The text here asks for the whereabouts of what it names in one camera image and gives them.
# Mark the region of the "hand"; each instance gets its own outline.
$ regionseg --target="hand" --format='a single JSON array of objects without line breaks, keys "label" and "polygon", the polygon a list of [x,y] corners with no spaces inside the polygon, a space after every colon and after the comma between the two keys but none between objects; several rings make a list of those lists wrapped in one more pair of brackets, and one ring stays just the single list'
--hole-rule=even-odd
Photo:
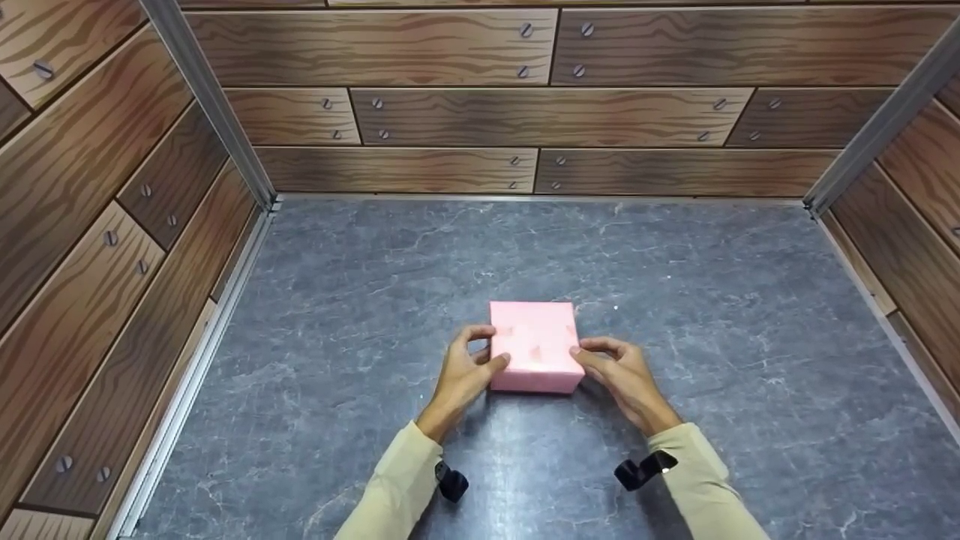
[{"label": "hand", "polygon": [[493,374],[503,371],[510,363],[510,355],[506,353],[491,359],[490,346],[472,355],[467,352],[470,341],[489,339],[495,333],[496,329],[490,325],[467,326],[450,343],[433,398],[417,419],[417,427],[423,434],[443,442],[467,406],[490,384]]},{"label": "hand", "polygon": [[610,390],[634,426],[650,437],[684,421],[663,398],[637,345],[612,337],[588,337],[570,355],[584,371]]}]

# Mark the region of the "wall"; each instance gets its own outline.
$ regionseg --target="wall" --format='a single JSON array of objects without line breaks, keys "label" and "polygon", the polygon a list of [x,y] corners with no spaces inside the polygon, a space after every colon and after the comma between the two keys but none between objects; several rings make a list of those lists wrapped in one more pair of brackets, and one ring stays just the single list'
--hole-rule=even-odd
[{"label": "wall", "polygon": [[279,191],[799,198],[960,13],[180,2]]},{"label": "wall", "polygon": [[960,421],[960,74],[823,216]]},{"label": "wall", "polygon": [[101,537],[256,212],[135,0],[0,8],[0,538]]}]

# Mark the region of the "left hand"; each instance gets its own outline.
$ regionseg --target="left hand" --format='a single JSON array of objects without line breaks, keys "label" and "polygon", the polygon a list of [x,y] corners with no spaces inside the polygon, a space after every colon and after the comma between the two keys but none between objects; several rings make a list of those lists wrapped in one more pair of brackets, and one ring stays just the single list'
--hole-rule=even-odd
[{"label": "left hand", "polygon": [[489,346],[472,355],[467,351],[470,341],[490,339],[495,333],[496,328],[491,325],[471,325],[460,330],[450,343],[433,398],[417,419],[417,427],[423,434],[442,443],[467,406],[490,384],[493,374],[503,371],[510,363],[510,355],[506,353],[490,358]]}]

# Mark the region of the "black clip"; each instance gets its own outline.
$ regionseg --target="black clip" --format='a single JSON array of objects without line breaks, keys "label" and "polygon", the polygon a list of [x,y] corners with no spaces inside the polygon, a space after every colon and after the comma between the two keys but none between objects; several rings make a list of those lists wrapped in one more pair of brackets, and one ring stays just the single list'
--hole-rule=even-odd
[{"label": "black clip", "polygon": [[625,459],[613,470],[613,475],[620,480],[620,484],[627,491],[636,491],[651,478],[676,467],[677,463],[676,457],[663,450],[657,450],[640,461],[639,465],[630,459]]},{"label": "black clip", "polygon": [[440,483],[440,494],[451,503],[457,503],[464,496],[470,482],[467,477],[460,474],[460,471],[454,471],[441,461],[433,469],[437,475],[437,481]]}]

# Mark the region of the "sleeve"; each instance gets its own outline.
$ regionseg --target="sleeve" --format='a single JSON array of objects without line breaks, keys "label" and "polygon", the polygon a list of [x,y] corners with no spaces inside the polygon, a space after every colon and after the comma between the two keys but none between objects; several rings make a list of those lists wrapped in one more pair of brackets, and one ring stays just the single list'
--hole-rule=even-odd
[{"label": "sleeve", "polygon": [[360,503],[335,540],[405,539],[437,488],[443,448],[410,422],[380,458]]},{"label": "sleeve", "polygon": [[670,495],[695,540],[769,540],[727,483],[730,472],[700,429],[681,424],[650,438],[679,462],[663,475]]}]

